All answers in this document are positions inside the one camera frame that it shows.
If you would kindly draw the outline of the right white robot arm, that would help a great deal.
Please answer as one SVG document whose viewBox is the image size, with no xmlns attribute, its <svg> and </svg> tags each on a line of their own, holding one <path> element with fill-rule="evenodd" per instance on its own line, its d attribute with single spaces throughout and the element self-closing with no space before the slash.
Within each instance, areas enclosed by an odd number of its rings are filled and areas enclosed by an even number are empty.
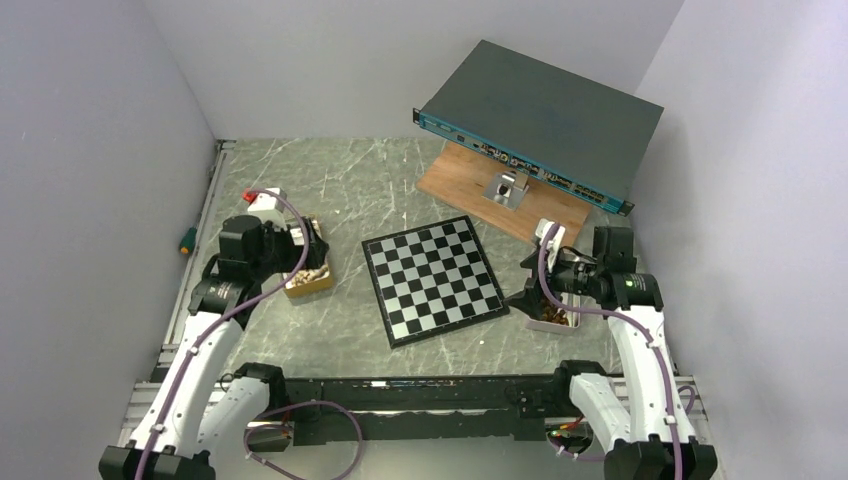
<svg viewBox="0 0 848 480">
<path fill-rule="evenodd" d="M 597 362 L 565 360 L 556 369 L 551 401 L 564 415 L 576 414 L 591 434 L 571 427 L 548 433 L 560 455 L 586 461 L 598 442 L 607 479 L 710 479 L 718 471 L 713 446 L 697 437 L 688 413 L 694 394 L 678 385 L 665 337 L 664 301 L 656 278 L 637 270 L 634 233 L 627 227 L 598 227 L 592 252 L 564 244 L 566 230 L 547 220 L 535 230 L 536 250 L 522 261 L 529 276 L 508 297 L 531 330 L 565 334 L 584 315 L 603 318 L 619 352 L 627 399 L 615 393 L 611 377 Z"/>
</svg>

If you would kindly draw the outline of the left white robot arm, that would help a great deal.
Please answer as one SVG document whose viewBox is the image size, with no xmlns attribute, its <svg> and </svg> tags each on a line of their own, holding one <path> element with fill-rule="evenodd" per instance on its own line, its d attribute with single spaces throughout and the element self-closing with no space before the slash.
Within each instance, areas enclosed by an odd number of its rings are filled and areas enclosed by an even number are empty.
<svg viewBox="0 0 848 480">
<path fill-rule="evenodd" d="M 268 297 L 299 272 L 321 268 L 329 251 L 310 216 L 285 222 L 281 213 L 248 213 L 224 221 L 218 251 L 194 287 L 171 366 L 142 420 L 122 446 L 107 447 L 103 479 L 214 479 L 223 439 L 257 416 L 279 417 L 287 406 L 281 368 L 240 368 L 223 400 L 208 405 L 223 365 Z"/>
</svg>

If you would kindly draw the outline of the white tray with dark pieces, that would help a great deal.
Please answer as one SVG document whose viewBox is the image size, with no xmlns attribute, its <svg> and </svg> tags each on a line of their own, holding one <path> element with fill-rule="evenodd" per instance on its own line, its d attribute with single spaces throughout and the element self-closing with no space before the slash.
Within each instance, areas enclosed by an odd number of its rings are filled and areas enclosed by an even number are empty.
<svg viewBox="0 0 848 480">
<path fill-rule="evenodd" d="M 558 335 L 570 335 L 580 326 L 580 313 L 557 308 L 545 296 L 541 298 L 539 313 L 527 314 L 524 321 L 524 327 L 529 330 Z"/>
</svg>

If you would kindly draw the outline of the wooden board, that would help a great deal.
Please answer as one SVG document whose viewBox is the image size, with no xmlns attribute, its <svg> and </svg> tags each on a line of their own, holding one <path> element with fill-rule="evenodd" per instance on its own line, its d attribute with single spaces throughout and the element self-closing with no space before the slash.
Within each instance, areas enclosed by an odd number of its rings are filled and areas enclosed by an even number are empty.
<svg viewBox="0 0 848 480">
<path fill-rule="evenodd" d="M 529 190 L 516 211 L 484 198 L 483 191 L 493 176 L 509 170 L 493 159 L 449 143 L 419 178 L 416 188 L 526 243 L 532 242 L 541 218 L 555 221 L 567 229 L 563 242 L 573 245 L 591 205 L 529 176 Z"/>
</svg>

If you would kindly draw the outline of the gold tin tray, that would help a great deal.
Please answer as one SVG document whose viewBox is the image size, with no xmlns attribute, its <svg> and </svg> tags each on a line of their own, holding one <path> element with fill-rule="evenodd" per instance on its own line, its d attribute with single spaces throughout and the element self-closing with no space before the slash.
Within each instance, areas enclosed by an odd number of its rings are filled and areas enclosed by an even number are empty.
<svg viewBox="0 0 848 480">
<path fill-rule="evenodd" d="M 321 226 L 314 215 L 303 217 L 311 227 L 305 265 L 285 284 L 283 292 L 289 298 L 303 297 L 330 288 L 334 284 L 329 265 L 329 244 L 323 239 Z"/>
</svg>

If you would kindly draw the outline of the orange green screwdriver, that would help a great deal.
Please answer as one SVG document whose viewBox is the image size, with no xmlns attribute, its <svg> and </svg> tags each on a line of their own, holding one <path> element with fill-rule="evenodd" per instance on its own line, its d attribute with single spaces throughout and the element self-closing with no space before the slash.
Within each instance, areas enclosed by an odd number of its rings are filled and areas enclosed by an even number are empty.
<svg viewBox="0 0 848 480">
<path fill-rule="evenodd" d="M 185 234 L 182 236 L 179 245 L 178 251 L 183 255 L 192 254 L 196 248 L 196 240 L 197 240 L 197 232 L 198 229 L 193 226 L 189 227 Z"/>
</svg>

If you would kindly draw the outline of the black and white chessboard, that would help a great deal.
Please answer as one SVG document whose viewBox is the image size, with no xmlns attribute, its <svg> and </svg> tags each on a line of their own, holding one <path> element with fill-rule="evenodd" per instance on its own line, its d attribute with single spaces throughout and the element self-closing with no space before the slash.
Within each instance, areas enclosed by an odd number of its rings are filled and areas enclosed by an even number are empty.
<svg viewBox="0 0 848 480">
<path fill-rule="evenodd" d="M 467 215 L 368 239 L 361 246 L 392 349 L 509 313 Z"/>
</svg>

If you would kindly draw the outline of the silver metal stand bracket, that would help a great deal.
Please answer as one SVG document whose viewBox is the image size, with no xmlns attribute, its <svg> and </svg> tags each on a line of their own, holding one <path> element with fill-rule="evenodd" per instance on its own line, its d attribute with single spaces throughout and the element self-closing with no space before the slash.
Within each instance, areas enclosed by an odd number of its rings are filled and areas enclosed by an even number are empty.
<svg viewBox="0 0 848 480">
<path fill-rule="evenodd" d="M 529 190 L 529 177 L 515 170 L 496 173 L 483 191 L 483 197 L 516 211 Z"/>
</svg>

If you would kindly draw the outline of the dark grey network switch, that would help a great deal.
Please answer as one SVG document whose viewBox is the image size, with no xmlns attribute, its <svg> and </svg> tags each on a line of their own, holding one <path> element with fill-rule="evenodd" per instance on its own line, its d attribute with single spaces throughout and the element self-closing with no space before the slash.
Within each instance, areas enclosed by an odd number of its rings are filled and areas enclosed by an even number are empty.
<svg viewBox="0 0 848 480">
<path fill-rule="evenodd" d="M 662 106 L 481 40 L 426 104 L 421 129 L 607 212 L 631 188 Z"/>
</svg>

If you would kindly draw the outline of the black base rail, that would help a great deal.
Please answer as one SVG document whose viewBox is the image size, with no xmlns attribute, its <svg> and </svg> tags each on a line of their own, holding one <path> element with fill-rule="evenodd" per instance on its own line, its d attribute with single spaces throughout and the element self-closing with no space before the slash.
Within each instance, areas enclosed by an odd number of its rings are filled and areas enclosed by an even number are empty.
<svg viewBox="0 0 848 480">
<path fill-rule="evenodd" d="M 282 378 L 250 443 L 275 448 L 272 425 L 296 446 L 330 442 L 506 437 L 542 441 L 574 422 L 562 374 Z"/>
</svg>

